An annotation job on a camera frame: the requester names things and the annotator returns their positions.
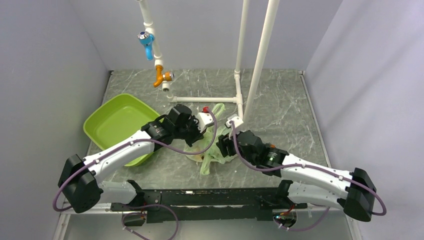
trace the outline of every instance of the orange faucet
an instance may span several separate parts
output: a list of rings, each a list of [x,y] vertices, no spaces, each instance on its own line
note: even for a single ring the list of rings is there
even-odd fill
[[[159,87],[159,85],[161,85],[164,80],[170,82],[174,79],[174,74],[171,71],[167,71],[162,74],[163,69],[164,67],[161,65],[156,66],[156,82],[153,83],[153,87],[155,88]]]

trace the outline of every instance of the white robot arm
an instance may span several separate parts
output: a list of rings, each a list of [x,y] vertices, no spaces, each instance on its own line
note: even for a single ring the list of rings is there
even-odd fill
[[[262,140],[251,131],[239,131],[243,120],[232,116],[225,124],[230,134],[221,135],[217,146],[221,154],[238,154],[247,167],[269,176],[282,178],[277,196],[292,205],[310,203],[343,210],[359,221],[369,222],[372,215],[385,215],[386,208],[376,194],[367,172],[353,172],[324,167],[297,157]],[[375,198],[383,207],[373,212]]]
[[[104,179],[133,159],[163,146],[182,153],[169,146],[173,139],[183,139],[191,146],[202,138],[207,127],[215,125],[216,130],[213,114],[205,109],[203,111],[194,116],[188,107],[178,104],[169,114],[147,123],[132,136],[102,152],[84,159],[71,156],[60,176],[59,192],[64,193],[76,213],[85,212],[101,203],[144,206],[145,192],[135,181],[118,183]],[[272,209],[309,203],[341,209],[348,216],[363,222],[369,222],[372,214],[385,214],[384,207],[383,213],[372,212],[375,197],[378,196],[364,170],[356,168],[350,172],[308,162],[273,144],[262,143],[251,131],[238,131],[242,124],[238,116],[229,118],[226,126],[232,127],[231,134],[219,136],[216,145],[224,157],[238,154],[247,167],[282,178],[270,200]],[[183,153],[197,155],[202,152]]]
[[[85,212],[101,203],[142,206],[144,193],[135,181],[121,183],[104,179],[135,158],[150,154],[163,146],[178,151],[169,146],[174,139],[185,140],[191,146],[203,137],[208,127],[216,124],[214,118],[206,109],[194,116],[187,106],[178,104],[169,114],[148,122],[132,136],[102,152],[83,159],[76,154],[69,157],[59,179],[59,193],[63,192],[76,213]],[[60,211],[62,209],[56,206],[58,196],[53,201],[53,208]]]

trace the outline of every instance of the translucent plastic bag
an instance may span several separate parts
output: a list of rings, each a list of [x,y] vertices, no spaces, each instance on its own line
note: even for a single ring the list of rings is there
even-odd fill
[[[225,106],[223,103],[216,104],[212,109],[212,113],[216,116],[217,119],[224,111],[225,111]],[[236,157],[235,155],[223,157],[221,155],[219,148],[215,144],[216,142],[218,142],[218,136],[228,134],[229,132],[230,132],[229,128],[226,128],[225,126],[219,126],[218,129],[216,130],[216,138],[215,138],[214,144],[212,144],[212,146],[206,152],[199,155],[186,155],[187,158],[193,161],[202,163],[200,168],[201,175],[208,175],[210,173],[211,162],[218,162],[220,164],[225,164],[226,162],[230,162]],[[206,132],[203,134],[203,139],[195,142],[193,144],[193,147],[189,147],[186,144],[184,146],[184,151],[193,153],[193,152],[198,152],[205,149],[211,142],[213,133],[214,133],[213,128],[209,127],[206,130]]]

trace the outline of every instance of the gray wall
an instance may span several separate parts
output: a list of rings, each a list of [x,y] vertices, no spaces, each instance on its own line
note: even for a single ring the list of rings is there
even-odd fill
[[[365,240],[424,238],[423,13],[423,1],[344,0],[306,70],[331,163],[367,170],[387,205],[360,224]]]
[[[0,3],[0,234],[51,239],[66,158],[84,155],[82,123],[108,71],[67,0]]]
[[[135,0],[70,0],[111,70],[150,69]],[[166,68],[234,68],[242,0],[149,0]],[[250,1],[243,68],[253,68],[267,10]],[[282,0],[265,68],[305,70],[342,0]]]

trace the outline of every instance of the blue faucet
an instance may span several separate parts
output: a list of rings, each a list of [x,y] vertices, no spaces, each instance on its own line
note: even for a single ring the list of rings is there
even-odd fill
[[[153,36],[153,34],[148,33],[147,31],[142,31],[138,34],[138,40],[144,46],[147,60],[152,60],[152,43],[155,40],[155,36]]]

